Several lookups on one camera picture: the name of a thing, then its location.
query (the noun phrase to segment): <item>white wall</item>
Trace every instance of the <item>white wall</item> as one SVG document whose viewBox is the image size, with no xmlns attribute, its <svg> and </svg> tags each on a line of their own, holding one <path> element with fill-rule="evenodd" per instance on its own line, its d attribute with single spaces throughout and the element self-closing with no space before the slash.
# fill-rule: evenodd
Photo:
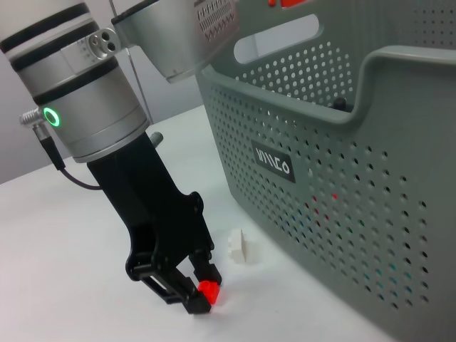
<svg viewBox="0 0 456 342">
<path fill-rule="evenodd" d="M 108 0 L 85 2 L 100 27 L 110 25 L 113 13 Z M 120 13 L 138 2 L 140 0 L 115 0 L 114 4 Z M 170 85 L 139 48 L 133 48 L 131 54 L 155 122 L 202 104 L 195 77 Z M 118 60 L 143 104 L 126 52 L 121 53 Z M 19 126 L 19 115 L 35 107 L 29 92 L 0 53 L 0 184 L 50 164 L 34 133 Z M 55 140 L 62 155 L 68 157 L 62 144 Z"/>
</svg>

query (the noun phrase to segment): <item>white block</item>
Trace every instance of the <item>white block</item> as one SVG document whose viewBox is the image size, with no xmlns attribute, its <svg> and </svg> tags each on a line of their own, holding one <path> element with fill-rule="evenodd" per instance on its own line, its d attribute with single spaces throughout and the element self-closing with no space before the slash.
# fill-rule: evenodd
<svg viewBox="0 0 456 342">
<path fill-rule="evenodd" d="M 234 229 L 229 238 L 228 255 L 236 264 L 246 262 L 246 244 L 242 229 Z"/>
</svg>

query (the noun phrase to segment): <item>black stripe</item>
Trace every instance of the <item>black stripe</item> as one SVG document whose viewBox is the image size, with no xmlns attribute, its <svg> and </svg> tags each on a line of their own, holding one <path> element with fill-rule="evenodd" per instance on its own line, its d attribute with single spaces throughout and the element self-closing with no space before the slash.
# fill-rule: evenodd
<svg viewBox="0 0 456 342">
<path fill-rule="evenodd" d="M 83 86 L 88 85 L 95 80 L 98 80 L 100 77 L 103 77 L 107 73 L 113 71 L 118 66 L 119 63 L 117 62 L 117 59 L 115 59 L 115 57 L 111 57 L 108 61 L 100 64 L 99 66 L 96 66 L 87 73 L 84 73 L 83 75 L 80 75 L 63 85 L 60 85 L 59 87 L 54 88 L 53 90 L 47 91 L 44 94 L 35 96 L 33 98 L 33 101 L 35 101 L 37 105 L 45 105 L 47 103 L 55 101 L 65 95 L 68 95 L 69 93 L 72 93 L 75 90 L 82 88 Z"/>
<path fill-rule="evenodd" d="M 71 43 L 74 43 L 75 41 L 82 39 L 97 30 L 97 23 L 92 21 L 84 26 L 81 26 L 80 28 L 77 28 L 76 30 L 58 37 L 57 39 L 54 39 L 53 41 L 50 41 L 47 44 L 44 44 L 43 46 L 40 46 L 39 48 L 36 48 L 29 53 L 26 53 L 21 57 L 18 57 L 11 62 L 11 66 L 13 67 L 14 71 L 19 72 L 22 69 L 25 69 L 26 67 L 31 66 L 32 64 L 45 59 L 46 57 L 49 57 L 65 46 L 68 46 Z"/>
<path fill-rule="evenodd" d="M 139 12 L 141 11 L 142 9 L 145 9 L 146 7 L 158 2 L 159 0 L 144 0 L 144 1 L 141 1 L 139 4 L 137 5 L 134 5 L 133 7 L 131 7 L 130 9 L 128 9 L 127 11 L 119 14 L 118 16 L 116 16 L 114 19 L 111 20 L 111 24 L 112 25 L 116 25 L 119 21 L 122 21 L 123 19 L 125 18 L 128 18 L 129 16 L 132 16 L 133 14 L 135 14 L 136 12 Z"/>
<path fill-rule="evenodd" d="M 0 50 L 3 53 L 6 53 L 13 48 L 29 41 L 32 38 L 39 36 L 55 27 L 66 23 L 67 21 L 78 18 L 83 14 L 90 13 L 86 4 L 77 4 L 70 7 L 69 9 L 64 9 L 63 11 L 53 14 L 52 16 L 47 17 L 39 21 L 36 24 L 33 24 L 18 33 L 15 33 L 13 36 L 8 37 L 4 41 L 0 42 Z"/>
</svg>

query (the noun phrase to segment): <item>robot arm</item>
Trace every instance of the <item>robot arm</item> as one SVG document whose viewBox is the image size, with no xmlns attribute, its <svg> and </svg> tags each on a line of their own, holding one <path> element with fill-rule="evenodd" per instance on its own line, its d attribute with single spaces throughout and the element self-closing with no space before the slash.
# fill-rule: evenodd
<svg viewBox="0 0 456 342">
<path fill-rule="evenodd" d="M 149 120 L 115 54 L 140 46 L 175 82 L 197 73 L 236 33 L 233 0 L 146 0 L 100 30 L 81 0 L 15 0 L 0 13 L 0 49 L 38 105 L 22 116 L 58 170 L 65 165 L 44 120 L 76 162 L 88 163 L 128 228 L 128 276 L 191 314 L 211 305 L 177 265 L 221 283 L 202 198 L 176 188 L 149 137 Z"/>
</svg>

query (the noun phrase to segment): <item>basket handle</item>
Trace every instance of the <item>basket handle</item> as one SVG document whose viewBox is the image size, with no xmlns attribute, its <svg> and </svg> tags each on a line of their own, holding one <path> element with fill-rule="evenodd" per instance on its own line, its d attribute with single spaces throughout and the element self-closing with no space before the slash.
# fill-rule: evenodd
<svg viewBox="0 0 456 342">
<path fill-rule="evenodd" d="M 385 68 L 390 68 L 392 63 L 404 61 L 410 67 L 420 63 L 433 64 L 435 67 L 449 66 L 454 68 L 456 67 L 456 51 L 411 46 L 387 46 L 370 53 L 364 58 L 360 69 L 355 107 L 351 113 L 304 102 L 236 81 L 216 72 L 211 66 L 202 71 L 202 76 L 215 85 L 261 102 L 261 105 L 267 107 L 268 110 L 288 112 L 291 117 L 297 120 L 304 116 L 307 120 L 341 127 L 359 123 L 364 119 L 371 108 L 375 92 L 378 91 L 381 95 L 382 92 L 386 91 L 375 84 L 377 74 L 384 72 Z"/>
</svg>

